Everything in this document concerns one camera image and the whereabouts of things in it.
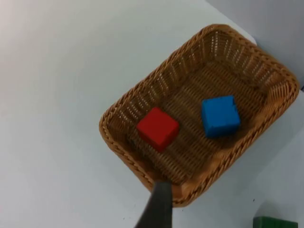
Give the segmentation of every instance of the toy block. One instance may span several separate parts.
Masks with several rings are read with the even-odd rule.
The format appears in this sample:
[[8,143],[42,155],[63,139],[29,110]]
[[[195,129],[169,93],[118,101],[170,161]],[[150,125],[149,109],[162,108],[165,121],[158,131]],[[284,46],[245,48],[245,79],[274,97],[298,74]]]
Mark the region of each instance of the toy block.
[[162,152],[178,135],[179,123],[153,108],[136,126],[139,136],[158,152]]
[[260,216],[253,218],[253,228],[298,228],[298,223]]
[[203,100],[201,118],[208,138],[233,134],[240,126],[240,118],[233,96]]

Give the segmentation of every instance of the woven basket bottom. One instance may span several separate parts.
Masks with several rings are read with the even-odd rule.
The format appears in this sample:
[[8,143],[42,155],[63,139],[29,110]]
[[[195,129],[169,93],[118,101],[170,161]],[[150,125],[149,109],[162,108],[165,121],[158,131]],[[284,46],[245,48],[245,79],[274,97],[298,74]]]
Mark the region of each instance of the woven basket bottom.
[[[133,126],[127,140],[164,180],[180,185],[202,172],[214,156],[229,152],[255,125],[255,117],[266,103],[266,94],[249,86],[240,75],[223,63],[207,62],[159,105],[180,123],[180,133],[163,153],[145,143]],[[241,118],[241,127],[233,136],[207,139],[201,121],[203,99],[233,95]]]

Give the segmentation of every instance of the blue cube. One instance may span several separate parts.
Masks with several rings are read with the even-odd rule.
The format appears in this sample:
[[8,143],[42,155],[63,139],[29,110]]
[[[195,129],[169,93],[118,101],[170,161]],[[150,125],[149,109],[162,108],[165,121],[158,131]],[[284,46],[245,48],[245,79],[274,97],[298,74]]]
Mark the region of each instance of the blue cube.
[[208,138],[233,134],[241,124],[233,96],[203,100],[201,117]]

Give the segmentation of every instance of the white surface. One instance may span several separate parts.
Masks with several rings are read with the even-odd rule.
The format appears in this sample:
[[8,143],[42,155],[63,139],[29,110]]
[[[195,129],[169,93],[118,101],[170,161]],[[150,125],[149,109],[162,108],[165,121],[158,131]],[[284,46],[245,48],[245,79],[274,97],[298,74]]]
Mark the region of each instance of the white surface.
[[[203,1],[141,2],[0,0],[0,227],[135,225],[149,192],[101,114],[201,27],[235,26]],[[174,227],[249,227],[268,207],[303,221],[303,112],[300,94]]]

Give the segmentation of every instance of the basket rim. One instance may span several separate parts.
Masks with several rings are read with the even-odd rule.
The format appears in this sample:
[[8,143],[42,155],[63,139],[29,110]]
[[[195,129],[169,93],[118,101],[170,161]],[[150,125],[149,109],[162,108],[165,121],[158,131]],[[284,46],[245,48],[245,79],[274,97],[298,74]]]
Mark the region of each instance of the basket rim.
[[181,54],[188,51],[197,40],[201,39],[205,35],[213,31],[222,31],[235,39],[239,44],[246,46],[252,56],[258,57],[262,62],[277,71],[283,74],[290,86],[290,93],[286,96],[283,102],[277,107],[272,113],[267,115],[262,123],[255,126],[247,135],[241,139],[241,141],[234,146],[231,150],[229,156],[221,159],[221,162],[217,167],[212,168],[212,171],[209,172],[208,176],[199,181],[191,181],[190,186],[182,185],[173,185],[172,191],[175,193],[173,198],[173,205],[175,207],[186,206],[195,200],[202,192],[207,190],[209,186],[227,169],[232,163],[240,157],[245,149],[270,125],[272,124],[283,112],[288,108],[288,106],[296,99],[299,92],[299,83],[296,80],[295,76],[286,69],[285,66],[280,64],[272,56],[266,54],[255,44],[251,43],[249,40],[240,35],[237,31],[231,28],[228,25],[222,24],[212,24],[195,34],[191,39],[184,43],[179,49],[175,50],[166,60],[164,60],[155,70],[153,70],[145,79],[140,81],[137,85],[131,88],[127,93],[125,93],[116,103],[114,103],[101,117],[99,122],[99,132],[110,147],[123,162],[133,171],[133,173],[140,179],[146,188],[150,191],[153,188],[154,180],[150,172],[145,171],[137,160],[135,160],[129,153],[126,151],[122,145],[114,140],[110,134],[107,123],[110,122],[112,117],[115,115],[117,110],[124,105],[127,101],[131,100],[138,92],[142,91],[145,88],[145,85],[150,81],[153,81],[159,76],[160,72],[169,66],[174,60],[179,58]]

